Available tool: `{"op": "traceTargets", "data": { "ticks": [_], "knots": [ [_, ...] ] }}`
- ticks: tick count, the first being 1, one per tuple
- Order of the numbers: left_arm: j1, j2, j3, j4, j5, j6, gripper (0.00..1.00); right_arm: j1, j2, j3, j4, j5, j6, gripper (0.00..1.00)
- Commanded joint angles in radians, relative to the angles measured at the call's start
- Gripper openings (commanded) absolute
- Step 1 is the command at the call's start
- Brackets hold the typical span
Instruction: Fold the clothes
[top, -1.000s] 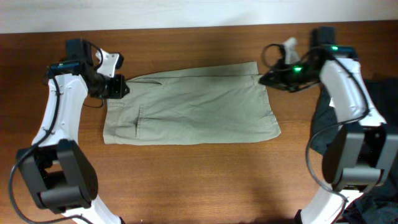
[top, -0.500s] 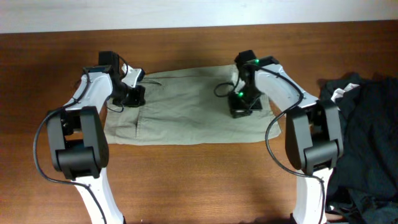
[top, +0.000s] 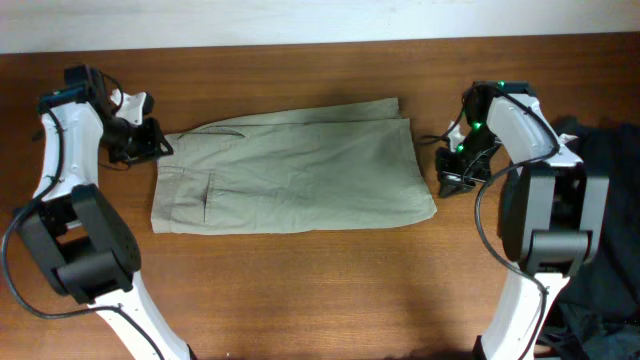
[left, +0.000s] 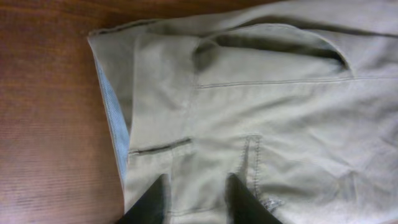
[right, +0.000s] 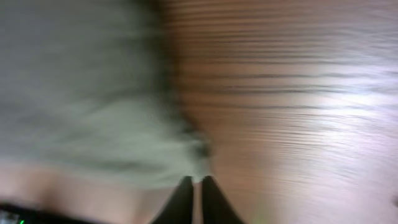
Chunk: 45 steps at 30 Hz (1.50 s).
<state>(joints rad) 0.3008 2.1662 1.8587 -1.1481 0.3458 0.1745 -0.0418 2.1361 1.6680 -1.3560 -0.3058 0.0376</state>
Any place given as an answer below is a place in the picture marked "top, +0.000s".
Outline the khaki green shorts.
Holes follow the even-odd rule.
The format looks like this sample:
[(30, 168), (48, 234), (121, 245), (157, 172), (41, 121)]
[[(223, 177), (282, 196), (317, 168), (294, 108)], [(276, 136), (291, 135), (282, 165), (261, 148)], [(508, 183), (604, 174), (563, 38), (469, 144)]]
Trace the khaki green shorts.
[(157, 233), (395, 228), (436, 213), (394, 98), (237, 117), (168, 142), (151, 211)]

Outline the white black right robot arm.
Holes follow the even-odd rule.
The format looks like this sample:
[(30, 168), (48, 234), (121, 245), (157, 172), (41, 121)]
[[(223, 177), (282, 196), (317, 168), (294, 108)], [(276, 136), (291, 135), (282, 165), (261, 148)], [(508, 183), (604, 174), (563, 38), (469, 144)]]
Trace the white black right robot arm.
[(476, 229), (508, 271), (472, 355), (531, 359), (555, 299), (595, 258), (609, 179), (568, 148), (526, 82), (473, 82), (440, 140), (440, 197), (477, 193)]

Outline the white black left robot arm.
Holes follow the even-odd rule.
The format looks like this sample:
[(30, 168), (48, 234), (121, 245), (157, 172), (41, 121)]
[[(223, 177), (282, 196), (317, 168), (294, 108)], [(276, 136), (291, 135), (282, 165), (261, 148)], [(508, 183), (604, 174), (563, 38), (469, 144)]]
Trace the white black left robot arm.
[(136, 359), (192, 359), (168, 325), (141, 276), (141, 254), (129, 226), (99, 189), (99, 151), (127, 167), (170, 156), (153, 97), (125, 93), (114, 78), (88, 65), (65, 69), (65, 85), (42, 95), (37, 111), (45, 137), (44, 163), (33, 198), (14, 213), (1, 251), (17, 234), (51, 288), (79, 309), (46, 313), (7, 283), (32, 315), (46, 320), (97, 314)]

